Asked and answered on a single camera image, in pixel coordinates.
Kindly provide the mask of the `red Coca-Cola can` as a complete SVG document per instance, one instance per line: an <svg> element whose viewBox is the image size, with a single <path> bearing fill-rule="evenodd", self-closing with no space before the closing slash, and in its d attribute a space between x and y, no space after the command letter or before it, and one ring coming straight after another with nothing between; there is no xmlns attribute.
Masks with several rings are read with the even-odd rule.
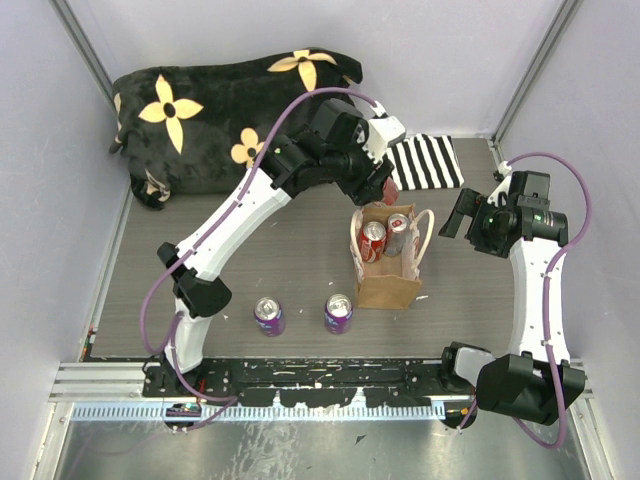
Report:
<svg viewBox="0 0 640 480"><path fill-rule="evenodd" d="M359 251L365 263L378 261L386 245L387 229L378 221L367 222L359 235Z"/></svg>
<svg viewBox="0 0 640 480"><path fill-rule="evenodd" d="M382 193L383 196L380 200L381 203L392 206L397 202L397 199L399 197L399 190L396 182L391 177L388 177L386 179L382 189Z"/></svg>

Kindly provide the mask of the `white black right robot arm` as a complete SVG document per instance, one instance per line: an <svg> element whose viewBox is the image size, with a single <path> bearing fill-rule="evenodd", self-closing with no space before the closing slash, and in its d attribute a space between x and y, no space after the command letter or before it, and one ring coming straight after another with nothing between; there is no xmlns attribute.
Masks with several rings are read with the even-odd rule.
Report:
<svg viewBox="0 0 640 480"><path fill-rule="evenodd" d="M558 420L558 395L570 405L586 382L571 367L564 338L559 254L568 243L568 220L551 210L549 189L549 175L534 171L508 174L489 196L464 188L439 231L453 238L470 217L466 240L478 252L509 260L514 277L506 354L454 342L442 353L440 385L452 394L471 387L480 409L541 425Z"/></svg>

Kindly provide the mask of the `purple Fanta can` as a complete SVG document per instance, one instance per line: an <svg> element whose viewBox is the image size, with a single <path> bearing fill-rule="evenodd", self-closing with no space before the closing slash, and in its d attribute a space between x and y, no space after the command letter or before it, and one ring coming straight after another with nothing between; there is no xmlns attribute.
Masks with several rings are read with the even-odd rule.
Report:
<svg viewBox="0 0 640 480"><path fill-rule="evenodd" d="M346 333L351 326L353 306L344 294L330 296L324 307L325 327L332 334Z"/></svg>
<svg viewBox="0 0 640 480"><path fill-rule="evenodd" d="M280 303L272 297L260 298L253 309L254 319L266 336L281 335L286 327Z"/></svg>

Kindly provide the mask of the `brown canvas tote bag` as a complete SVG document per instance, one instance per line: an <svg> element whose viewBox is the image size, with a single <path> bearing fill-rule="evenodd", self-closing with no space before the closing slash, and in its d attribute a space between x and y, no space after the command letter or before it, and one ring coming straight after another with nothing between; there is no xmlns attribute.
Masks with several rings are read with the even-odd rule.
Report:
<svg viewBox="0 0 640 480"><path fill-rule="evenodd" d="M374 263L365 263L359 251L359 235L370 221L381 222L387 229L388 217L401 213L409 219L409 233L402 252L395 257L382 253ZM420 212L414 205L387 206L381 203L354 212L349 227L350 251L355 270L355 306L367 309L405 310L422 286L420 264L430 244L435 214Z"/></svg>

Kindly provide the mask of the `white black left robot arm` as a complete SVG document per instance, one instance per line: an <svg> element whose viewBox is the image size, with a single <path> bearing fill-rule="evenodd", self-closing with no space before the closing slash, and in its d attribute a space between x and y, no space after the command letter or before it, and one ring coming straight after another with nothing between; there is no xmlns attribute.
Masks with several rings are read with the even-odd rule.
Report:
<svg viewBox="0 0 640 480"><path fill-rule="evenodd" d="M232 293L220 278L227 261L273 213L309 188L335 184L354 205L380 202L394 169L387 150L404 139L406 129L376 106L365 119L348 102L330 98L309 124L293 135L278 135L262 151L236 190L189 237L164 243L158 256L171 271L180 318L165 355L171 365L165 385L178 396L200 384L196 368L213 317Z"/></svg>

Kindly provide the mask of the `silver blue Red Bull can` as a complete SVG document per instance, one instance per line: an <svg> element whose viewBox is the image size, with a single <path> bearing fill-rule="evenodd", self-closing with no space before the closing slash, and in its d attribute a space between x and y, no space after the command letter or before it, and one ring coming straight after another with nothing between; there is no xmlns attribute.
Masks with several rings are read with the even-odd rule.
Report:
<svg viewBox="0 0 640 480"><path fill-rule="evenodd" d="M401 213L394 213L387 220L387 234L384 254L389 257L398 256L405 245L409 233L409 219Z"/></svg>

